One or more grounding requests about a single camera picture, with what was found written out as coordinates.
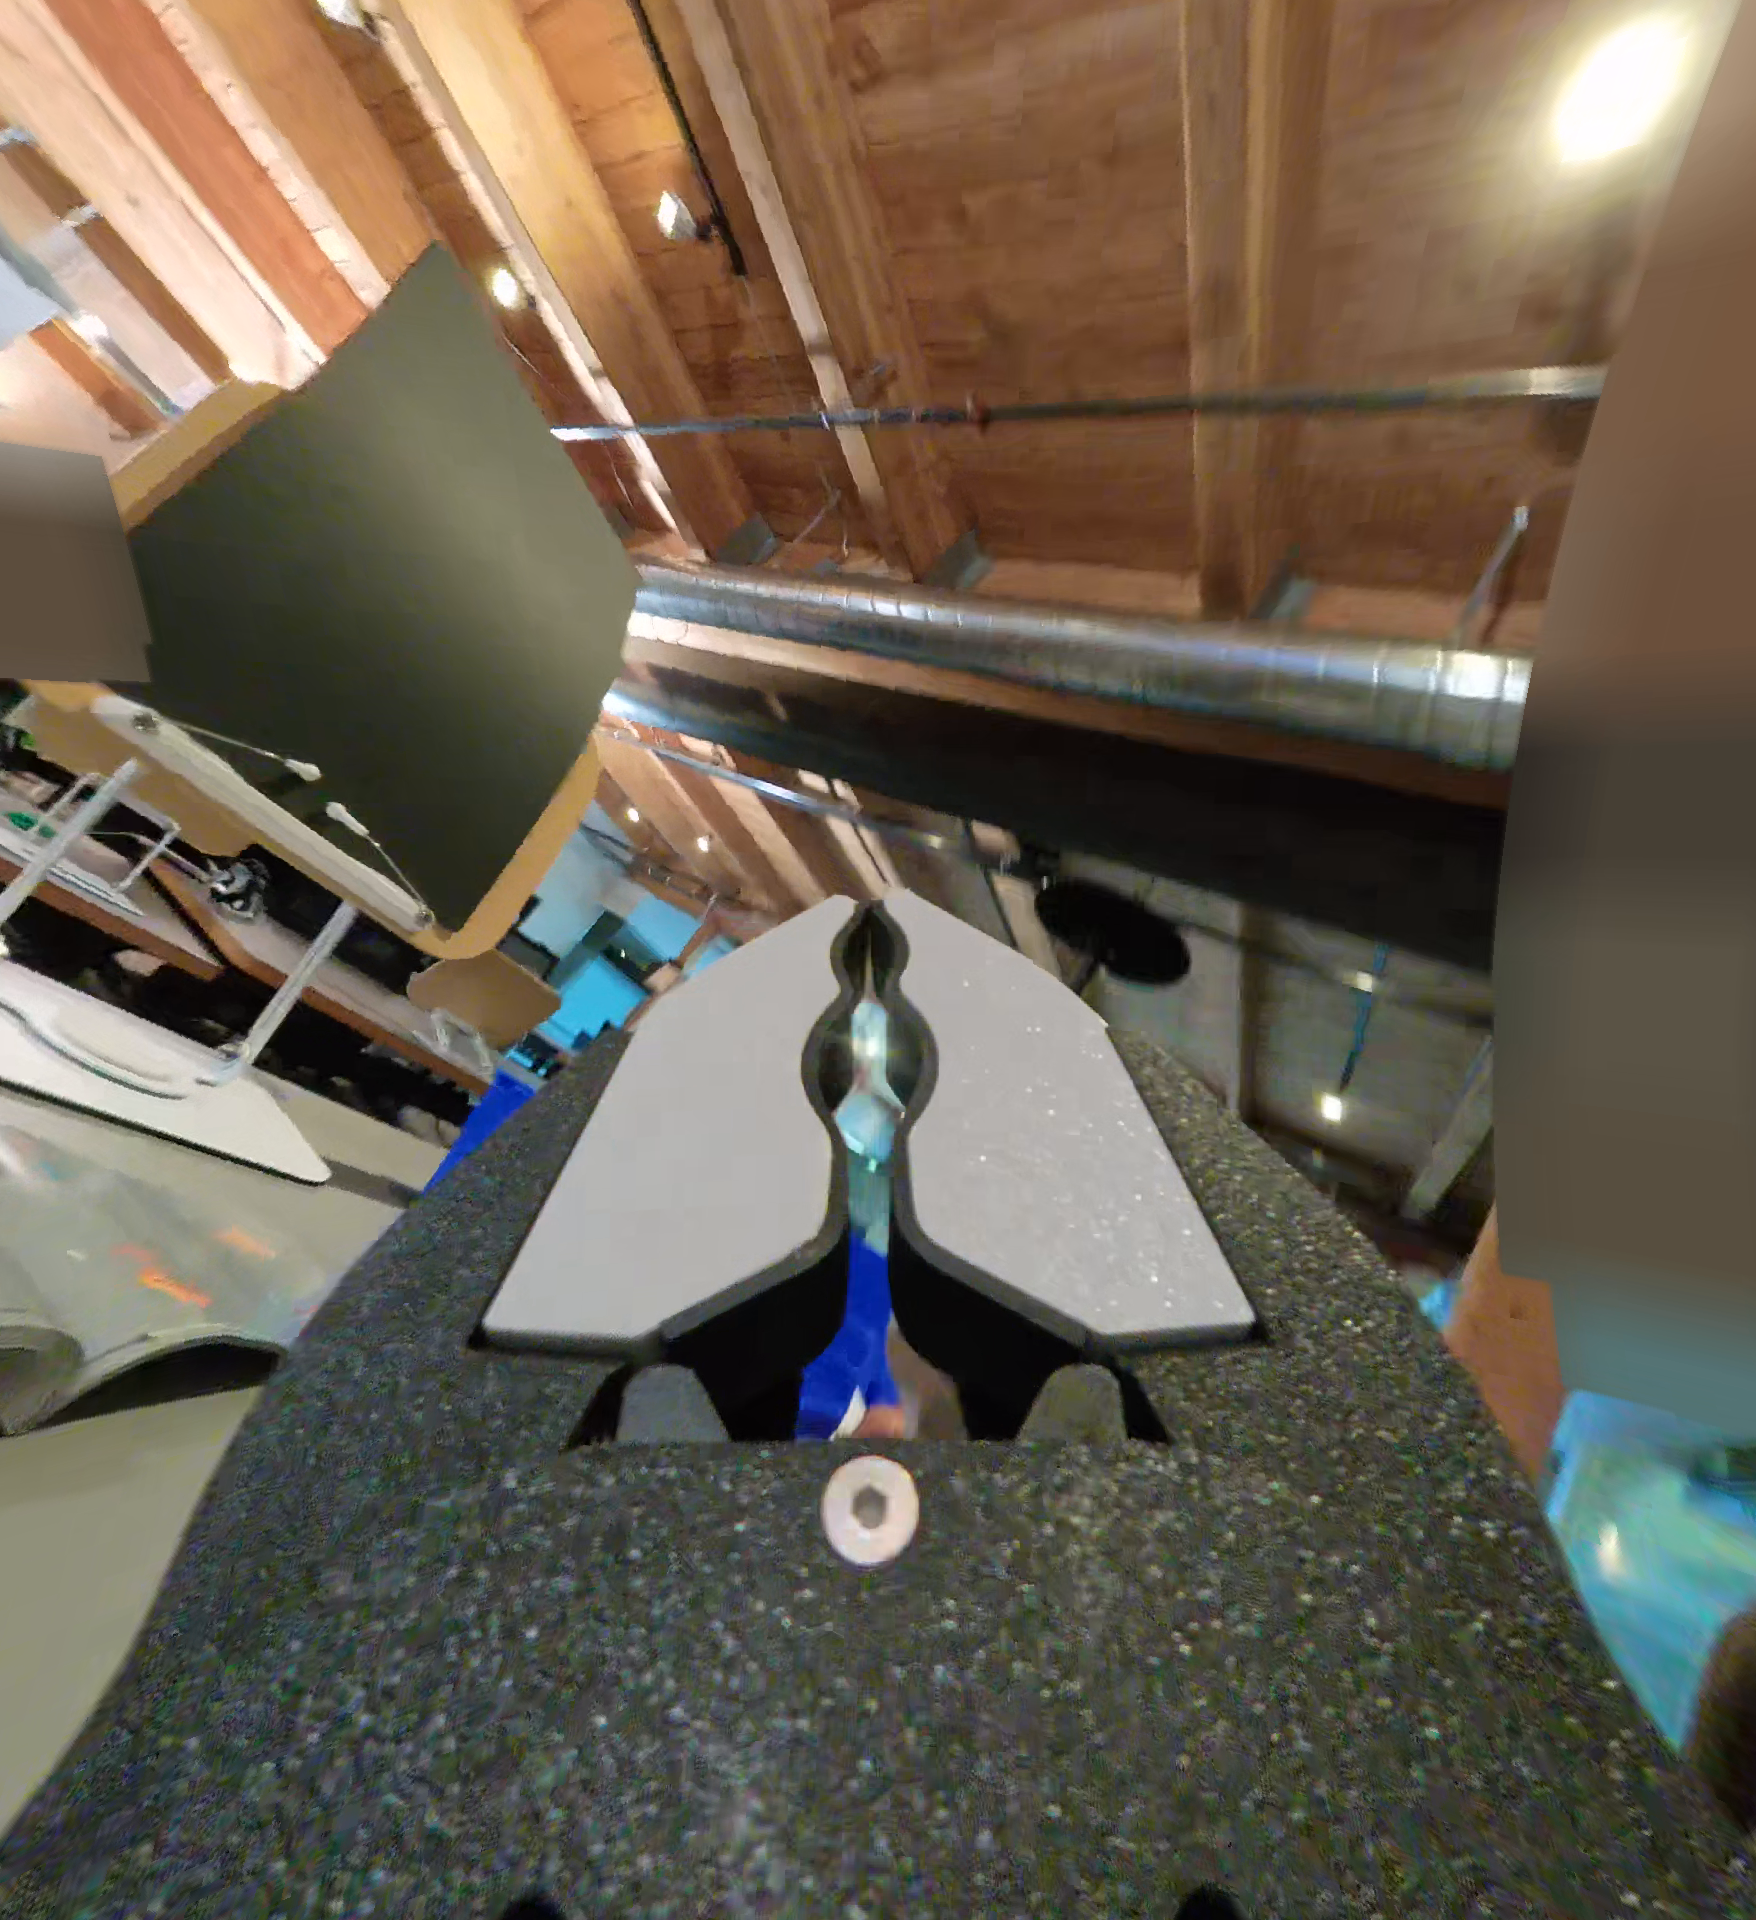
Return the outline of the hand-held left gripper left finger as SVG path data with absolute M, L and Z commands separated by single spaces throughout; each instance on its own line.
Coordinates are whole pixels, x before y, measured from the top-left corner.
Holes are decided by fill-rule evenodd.
M 514 1357 L 689 1373 L 730 1432 L 831 1432 L 806 1371 L 851 1307 L 839 1059 L 869 910 L 827 899 L 639 1025 L 482 1309 Z

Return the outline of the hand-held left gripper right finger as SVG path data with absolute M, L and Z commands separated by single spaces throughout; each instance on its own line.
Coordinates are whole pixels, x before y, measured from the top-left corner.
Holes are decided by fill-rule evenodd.
M 871 910 L 911 1089 L 891 1150 L 889 1295 L 966 1432 L 1016 1432 L 1060 1371 L 1161 1432 L 1147 1357 L 1260 1339 L 1260 1317 L 1105 1021 L 915 895 Z

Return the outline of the clear blue toy brick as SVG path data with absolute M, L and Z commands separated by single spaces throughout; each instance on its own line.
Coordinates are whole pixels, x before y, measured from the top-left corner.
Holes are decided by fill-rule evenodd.
M 913 1091 L 913 1035 L 881 996 L 883 970 L 867 952 L 851 1002 L 825 1027 L 821 1095 L 845 1154 L 847 1214 L 859 1236 L 887 1246 L 899 1139 Z

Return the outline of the white desk mat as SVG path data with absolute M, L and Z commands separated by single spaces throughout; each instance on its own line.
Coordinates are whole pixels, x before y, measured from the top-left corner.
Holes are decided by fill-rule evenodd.
M 256 1073 L 6 958 L 0 1087 L 304 1188 L 331 1178 Z

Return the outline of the wooden background table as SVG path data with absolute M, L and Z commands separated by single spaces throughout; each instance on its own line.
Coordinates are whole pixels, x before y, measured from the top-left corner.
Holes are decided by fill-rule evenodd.
M 22 815 L 24 807 L 0 803 L 0 877 L 12 877 L 48 841 L 34 825 L 20 825 Z M 93 837 L 79 841 L 36 893 L 202 980 L 232 972 L 278 988 L 306 950 L 304 938 L 264 916 L 242 920 L 226 912 L 169 855 L 139 865 Z M 490 1083 L 490 1055 L 468 1029 L 423 1010 L 337 956 L 306 982 L 302 1002 L 468 1093 L 486 1091 Z

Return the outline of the clear laptop stand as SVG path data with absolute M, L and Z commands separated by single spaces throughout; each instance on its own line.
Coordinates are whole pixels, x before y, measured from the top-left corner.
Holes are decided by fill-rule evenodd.
M 262 752 L 266 774 L 256 774 L 242 764 L 252 754 L 226 734 L 190 730 L 101 690 L 42 686 L 28 696 L 16 716 L 0 718 L 0 803 L 24 807 L 20 825 L 46 833 L 32 857 L 69 819 L 85 815 L 87 827 L 20 906 L 24 932 L 4 938 L 40 972 L 214 1047 L 236 1049 L 266 1012 L 266 996 L 292 988 L 290 1012 L 258 1043 L 262 1067 L 317 1087 L 369 1083 L 377 1109 L 421 1099 L 431 1111 L 460 1111 L 478 1095 L 304 1006 L 306 982 L 337 956 L 468 1029 L 494 1065 L 466 1021 L 433 1010 L 413 986 L 427 954 L 411 938 L 437 936 L 431 912 L 401 875 L 375 863 L 377 843 L 347 809 L 321 803 L 315 827 L 282 799 L 284 789 L 323 799 L 315 764 Z M 89 837 L 139 865 L 169 855 L 232 916 L 264 916 L 304 938 L 302 958 L 278 988 L 232 972 L 202 980 L 40 899 L 40 881 Z M 0 883 L 20 877 L 28 861 Z

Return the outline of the open instruction booklet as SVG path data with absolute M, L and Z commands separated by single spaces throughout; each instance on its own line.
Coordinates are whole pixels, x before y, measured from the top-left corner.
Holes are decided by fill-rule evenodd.
M 276 1363 L 337 1281 L 296 1236 L 0 1123 L 0 1432 L 198 1353 Z

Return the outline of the metal conduit pipe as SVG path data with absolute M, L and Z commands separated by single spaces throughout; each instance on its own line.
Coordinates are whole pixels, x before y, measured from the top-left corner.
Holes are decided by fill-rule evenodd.
M 740 434 L 875 434 L 915 430 L 966 430 L 986 434 L 998 426 L 1064 426 L 1137 419 L 1288 419 L 1369 417 L 1413 411 L 1470 411 L 1508 405 L 1595 405 L 1609 369 L 1526 367 L 1470 371 L 1385 385 L 1260 385 L 1157 393 L 1137 397 L 1083 397 L 1064 401 L 925 403 L 893 407 L 812 409 L 784 415 L 683 417 L 651 422 L 562 422 L 550 426 L 560 444 L 611 444 L 621 440 L 667 442 L 730 438 Z

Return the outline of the black lighting track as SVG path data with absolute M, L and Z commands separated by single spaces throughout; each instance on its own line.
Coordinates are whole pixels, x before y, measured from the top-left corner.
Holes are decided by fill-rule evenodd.
M 708 157 L 700 145 L 698 131 L 692 125 L 692 117 L 685 109 L 679 87 L 673 79 L 671 65 L 667 61 L 665 48 L 659 40 L 657 28 L 651 20 L 651 12 L 643 2 L 627 2 L 627 12 L 639 36 L 641 48 L 645 52 L 651 77 L 665 99 L 665 107 L 673 121 L 673 131 L 677 135 L 683 159 L 689 167 L 696 198 L 685 198 L 700 214 L 710 212 L 722 222 L 722 244 L 710 244 L 720 248 L 724 254 L 728 272 L 734 280 L 746 282 L 750 278 L 750 264 L 746 250 L 728 220 L 728 212 L 722 202 L 722 192 L 718 179 L 708 163 Z

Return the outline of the bright ceiling lamp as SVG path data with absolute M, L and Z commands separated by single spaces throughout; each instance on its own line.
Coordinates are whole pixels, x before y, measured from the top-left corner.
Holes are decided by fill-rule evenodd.
M 1637 14 L 1597 40 L 1552 105 L 1558 163 L 1587 169 L 1643 145 L 1681 95 L 1691 42 L 1691 24 L 1675 12 Z

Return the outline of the metal ventilation duct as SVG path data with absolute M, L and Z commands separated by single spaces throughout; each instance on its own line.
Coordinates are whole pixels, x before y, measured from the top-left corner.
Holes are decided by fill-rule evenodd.
M 665 559 L 635 567 L 633 613 L 732 641 L 1109 706 L 1337 740 L 1504 774 L 1530 657 L 1452 641 L 1296 631 L 994 599 L 859 575 L 784 575 Z

